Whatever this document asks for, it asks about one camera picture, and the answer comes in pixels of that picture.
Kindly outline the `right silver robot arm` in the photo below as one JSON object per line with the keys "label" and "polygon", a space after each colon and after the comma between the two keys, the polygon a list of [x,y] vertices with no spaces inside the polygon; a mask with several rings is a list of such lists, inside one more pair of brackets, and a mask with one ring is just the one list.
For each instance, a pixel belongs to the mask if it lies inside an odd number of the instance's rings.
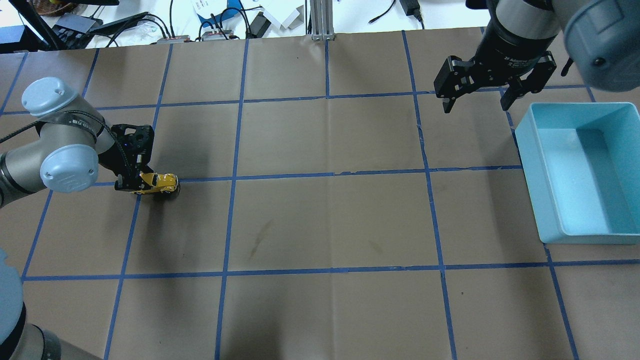
{"label": "right silver robot arm", "polygon": [[455,102],[482,88],[506,87],[504,111],[541,92],[558,65],[549,50],[562,35],[568,60],[587,86],[605,92],[639,87],[640,3],[637,0],[467,0],[487,10],[489,23],[469,60],[450,55],[434,80],[448,114]]}

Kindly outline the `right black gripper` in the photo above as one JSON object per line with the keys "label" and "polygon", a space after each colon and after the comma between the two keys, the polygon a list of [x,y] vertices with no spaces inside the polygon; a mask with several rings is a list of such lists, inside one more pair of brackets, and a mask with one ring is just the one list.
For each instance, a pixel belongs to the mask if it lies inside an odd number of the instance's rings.
{"label": "right black gripper", "polygon": [[503,111],[527,93],[542,91],[557,68],[548,50],[555,38],[526,38],[490,20],[474,56],[467,61],[448,56],[435,77],[434,89],[444,113],[450,114],[461,96],[481,88],[507,85],[500,99]]}

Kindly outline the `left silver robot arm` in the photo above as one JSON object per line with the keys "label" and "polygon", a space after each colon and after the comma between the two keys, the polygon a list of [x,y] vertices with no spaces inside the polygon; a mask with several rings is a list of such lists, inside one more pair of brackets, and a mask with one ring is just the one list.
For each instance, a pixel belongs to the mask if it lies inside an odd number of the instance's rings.
{"label": "left silver robot arm", "polygon": [[[1,205],[48,189],[70,194],[93,186],[101,167],[115,175],[117,191],[137,195],[173,192],[173,174],[155,173],[149,162],[150,125],[111,125],[75,89],[57,77],[35,80],[22,94],[35,121],[3,137],[35,129],[38,139],[1,155]],[[23,280],[1,253],[1,358],[94,360],[96,356],[28,320]]]}

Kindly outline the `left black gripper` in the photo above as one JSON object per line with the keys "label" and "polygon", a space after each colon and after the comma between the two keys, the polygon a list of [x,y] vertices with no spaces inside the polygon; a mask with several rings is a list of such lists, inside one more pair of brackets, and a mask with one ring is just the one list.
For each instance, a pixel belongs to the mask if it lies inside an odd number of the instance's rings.
{"label": "left black gripper", "polygon": [[110,128],[114,144],[98,155],[98,163],[116,176],[115,191],[140,192],[143,174],[154,173],[149,166],[153,154],[151,125],[115,124]]}

